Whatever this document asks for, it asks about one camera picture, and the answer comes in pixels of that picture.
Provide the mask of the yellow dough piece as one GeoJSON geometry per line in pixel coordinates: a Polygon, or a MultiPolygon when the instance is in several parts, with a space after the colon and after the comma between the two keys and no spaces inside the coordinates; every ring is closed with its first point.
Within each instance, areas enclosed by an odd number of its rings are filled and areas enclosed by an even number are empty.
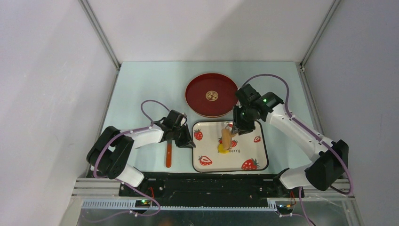
{"type": "Polygon", "coordinates": [[[218,149],[218,153],[225,154],[225,153],[228,153],[228,152],[229,152],[229,149],[225,149],[225,148],[223,147],[223,144],[219,144],[218,147],[217,147],[217,149],[218,149]]]}

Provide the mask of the white strawberry rectangular tray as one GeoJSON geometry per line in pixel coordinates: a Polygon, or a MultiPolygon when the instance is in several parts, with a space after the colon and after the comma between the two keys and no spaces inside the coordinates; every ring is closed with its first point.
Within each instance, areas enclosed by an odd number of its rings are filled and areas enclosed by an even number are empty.
{"type": "Polygon", "coordinates": [[[232,138],[228,153],[218,153],[222,144],[221,130],[232,129],[232,121],[203,121],[193,128],[192,165],[200,173],[261,171],[269,166],[262,126],[255,122],[255,130],[232,138]]]}

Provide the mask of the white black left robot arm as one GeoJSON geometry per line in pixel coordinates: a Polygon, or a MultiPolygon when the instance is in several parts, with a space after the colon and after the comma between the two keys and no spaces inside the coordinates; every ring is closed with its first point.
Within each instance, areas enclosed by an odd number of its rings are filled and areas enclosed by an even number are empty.
{"type": "Polygon", "coordinates": [[[129,184],[137,196],[147,194],[149,184],[144,174],[128,164],[130,152],[149,144],[172,140],[179,148],[195,148],[190,135],[187,117],[176,110],[167,117],[155,121],[148,127],[121,131],[114,126],[107,127],[86,156],[87,162],[108,179],[129,184]]]}

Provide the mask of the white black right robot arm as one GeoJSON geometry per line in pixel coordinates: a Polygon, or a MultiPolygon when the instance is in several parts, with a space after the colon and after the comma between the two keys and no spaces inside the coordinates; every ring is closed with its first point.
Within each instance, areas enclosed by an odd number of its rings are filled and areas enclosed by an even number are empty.
{"type": "Polygon", "coordinates": [[[313,186],[325,191],[345,172],[348,164],[348,145],[310,129],[288,111],[284,101],[273,92],[260,95],[250,84],[235,93],[239,105],[233,108],[232,132],[244,135],[255,130],[255,122],[262,120],[293,140],[311,161],[298,168],[282,170],[274,179],[274,192],[285,197],[294,188],[313,186]]]}

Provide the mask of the wooden dough roller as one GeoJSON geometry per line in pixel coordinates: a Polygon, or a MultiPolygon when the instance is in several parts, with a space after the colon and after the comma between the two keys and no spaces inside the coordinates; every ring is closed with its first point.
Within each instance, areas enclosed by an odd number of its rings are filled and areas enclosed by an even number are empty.
{"type": "Polygon", "coordinates": [[[231,131],[228,128],[224,128],[221,130],[222,145],[224,150],[231,149],[232,138],[235,137],[237,134],[237,132],[231,131]]]}

